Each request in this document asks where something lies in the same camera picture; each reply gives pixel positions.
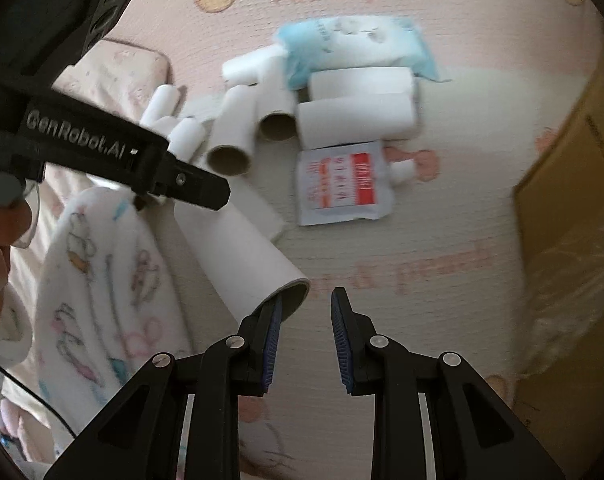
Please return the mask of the white red spout pouch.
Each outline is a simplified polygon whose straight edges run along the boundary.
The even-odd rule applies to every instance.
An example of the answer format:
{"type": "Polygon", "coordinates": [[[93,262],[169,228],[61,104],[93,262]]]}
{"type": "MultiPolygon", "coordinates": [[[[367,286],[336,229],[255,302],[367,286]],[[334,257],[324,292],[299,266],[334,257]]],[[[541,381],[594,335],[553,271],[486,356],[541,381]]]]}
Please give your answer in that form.
{"type": "Polygon", "coordinates": [[[389,162],[380,141],[301,151],[295,170],[297,223],[380,220],[393,211],[395,186],[417,175],[411,159],[389,162]]]}

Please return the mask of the brown cardboard box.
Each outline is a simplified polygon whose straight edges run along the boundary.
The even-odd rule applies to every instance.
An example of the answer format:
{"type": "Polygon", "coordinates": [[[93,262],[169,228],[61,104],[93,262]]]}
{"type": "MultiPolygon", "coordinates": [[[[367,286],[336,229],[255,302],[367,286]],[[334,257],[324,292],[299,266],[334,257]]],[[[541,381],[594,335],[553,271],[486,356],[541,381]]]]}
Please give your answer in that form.
{"type": "Polygon", "coordinates": [[[567,478],[604,449],[604,47],[513,190],[526,289],[514,408],[567,478]]]}

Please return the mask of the pink Hello Kitty bed sheet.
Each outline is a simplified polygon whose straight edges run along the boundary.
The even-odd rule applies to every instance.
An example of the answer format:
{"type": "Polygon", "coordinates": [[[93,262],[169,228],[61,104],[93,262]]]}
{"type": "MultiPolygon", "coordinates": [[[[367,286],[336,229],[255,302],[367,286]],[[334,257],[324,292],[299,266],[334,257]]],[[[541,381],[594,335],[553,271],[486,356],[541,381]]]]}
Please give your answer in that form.
{"type": "MultiPolygon", "coordinates": [[[[303,138],[296,157],[280,156],[270,181],[293,178],[300,222],[330,224],[322,250],[375,241],[349,233],[352,221],[382,221],[399,183],[419,176],[418,156],[394,148],[416,122],[416,76],[435,78],[430,53],[402,18],[338,16],[286,27],[276,43],[244,60],[231,77],[211,129],[176,122],[169,148],[237,184],[239,156],[249,168],[258,134],[303,138]],[[297,94],[320,73],[339,75],[341,92],[311,102],[323,116],[304,136],[297,94]]],[[[299,310],[311,282],[274,246],[277,216],[253,200],[220,211],[170,203],[169,229],[178,257],[164,258],[128,191],[89,188],[64,209],[40,282],[36,312],[40,390],[61,412],[52,421],[61,479],[212,479],[221,466],[249,464],[284,479],[360,479],[369,470],[367,418],[334,399],[328,378],[352,376],[344,327],[349,310],[313,311],[304,338],[288,344],[289,371],[300,393],[285,407],[303,418],[294,438],[277,408],[260,396],[228,391],[219,356],[201,358],[189,322],[206,313],[228,323],[265,318],[272,333],[299,310]]]]}

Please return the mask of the pink floral pillow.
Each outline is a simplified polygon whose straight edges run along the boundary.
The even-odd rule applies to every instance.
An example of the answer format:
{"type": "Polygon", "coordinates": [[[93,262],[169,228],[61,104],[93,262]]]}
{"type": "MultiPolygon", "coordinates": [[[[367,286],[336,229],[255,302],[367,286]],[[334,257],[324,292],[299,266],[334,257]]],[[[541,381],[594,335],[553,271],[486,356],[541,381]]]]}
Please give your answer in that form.
{"type": "Polygon", "coordinates": [[[138,122],[168,71],[168,59],[159,52],[101,40],[63,70],[52,88],[138,122]]]}

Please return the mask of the blue white wipes pack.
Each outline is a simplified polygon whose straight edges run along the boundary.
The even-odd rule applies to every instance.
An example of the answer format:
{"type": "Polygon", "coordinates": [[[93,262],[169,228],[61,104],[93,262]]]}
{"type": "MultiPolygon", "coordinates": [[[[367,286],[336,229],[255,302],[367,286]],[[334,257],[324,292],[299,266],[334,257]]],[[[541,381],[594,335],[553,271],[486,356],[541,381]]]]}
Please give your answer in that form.
{"type": "Polygon", "coordinates": [[[284,24],[274,42],[285,49],[285,76],[292,90],[312,74],[363,67],[406,67],[419,77],[442,81],[420,27],[405,16],[341,15],[284,24]]]}

